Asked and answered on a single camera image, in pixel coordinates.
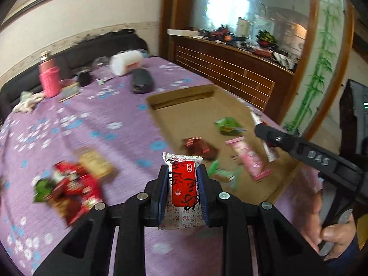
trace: black headboard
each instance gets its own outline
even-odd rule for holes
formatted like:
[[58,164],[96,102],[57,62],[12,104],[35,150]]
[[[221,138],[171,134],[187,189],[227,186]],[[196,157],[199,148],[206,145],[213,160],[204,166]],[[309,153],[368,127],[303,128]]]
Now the black headboard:
[[[60,68],[61,79],[70,79],[83,66],[90,65],[100,57],[111,57],[122,50],[146,49],[147,43],[133,29],[110,32],[95,38],[87,38],[77,45],[53,55]],[[16,75],[0,90],[0,117],[4,121],[14,106],[19,103],[22,91],[40,92],[38,64]]]

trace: black device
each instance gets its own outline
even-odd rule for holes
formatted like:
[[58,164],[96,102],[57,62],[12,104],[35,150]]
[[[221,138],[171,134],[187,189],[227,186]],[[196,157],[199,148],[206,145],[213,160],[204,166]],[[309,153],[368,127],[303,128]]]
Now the black device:
[[[320,213],[323,228],[346,223],[355,202],[368,204],[368,88],[350,79],[340,99],[340,129],[340,156],[269,126],[255,129],[258,137],[320,171],[325,180]],[[322,242],[319,254],[326,256],[333,246]]]
[[87,86],[92,82],[91,69],[89,68],[82,69],[75,76],[82,87]]
[[[107,276],[116,226],[114,276],[145,275],[144,227],[158,227],[162,221],[168,177],[168,166],[162,165],[158,178],[124,204],[96,204],[34,276]],[[221,275],[253,275],[247,226],[253,227],[260,276],[330,275],[318,254],[271,203],[246,204],[223,192],[219,182],[209,179],[204,165],[198,166],[197,179],[206,225],[223,227]]]
[[148,93],[153,90],[154,82],[149,71],[137,68],[132,71],[130,90],[135,94]]

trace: wall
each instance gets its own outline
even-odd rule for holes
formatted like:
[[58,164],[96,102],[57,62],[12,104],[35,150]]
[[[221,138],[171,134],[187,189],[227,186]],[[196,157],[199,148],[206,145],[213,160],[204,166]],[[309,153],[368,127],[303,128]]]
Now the wall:
[[[32,53],[64,38],[117,24],[158,22],[160,5],[161,0],[48,1],[0,33],[0,76]],[[157,54],[157,24],[139,29],[137,34],[148,42],[151,53]]]

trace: purple bedspread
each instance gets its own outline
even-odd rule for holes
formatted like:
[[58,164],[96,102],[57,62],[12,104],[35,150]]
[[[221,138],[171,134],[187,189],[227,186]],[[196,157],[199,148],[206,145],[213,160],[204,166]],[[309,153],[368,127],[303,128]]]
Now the purple bedspread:
[[[144,67],[155,80],[155,90],[149,94],[132,94],[130,76],[116,77],[104,85],[93,82],[82,94],[62,103],[58,97],[45,99],[33,113],[12,113],[6,119],[0,133],[0,173],[5,179],[0,241],[25,276],[32,275],[70,230],[56,210],[32,203],[33,184],[50,176],[55,163],[76,161],[73,151],[89,146],[119,171],[102,186],[106,203],[126,201],[157,178],[162,152],[171,151],[147,112],[146,97],[210,83],[157,57],[145,59]],[[300,183],[292,184],[278,201],[290,221]],[[206,227],[146,228],[147,275],[220,275],[221,232]]]

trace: human hand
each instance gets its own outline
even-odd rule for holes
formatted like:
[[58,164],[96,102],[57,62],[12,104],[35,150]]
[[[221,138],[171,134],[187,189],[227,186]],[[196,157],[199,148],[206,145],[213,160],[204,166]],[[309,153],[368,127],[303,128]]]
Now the human hand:
[[316,193],[312,201],[312,211],[308,213],[306,223],[301,230],[302,236],[319,253],[318,244],[322,240],[335,243],[325,261],[338,258],[349,247],[354,239],[356,227],[353,215],[345,224],[335,224],[322,229],[319,213],[322,208],[322,195]]

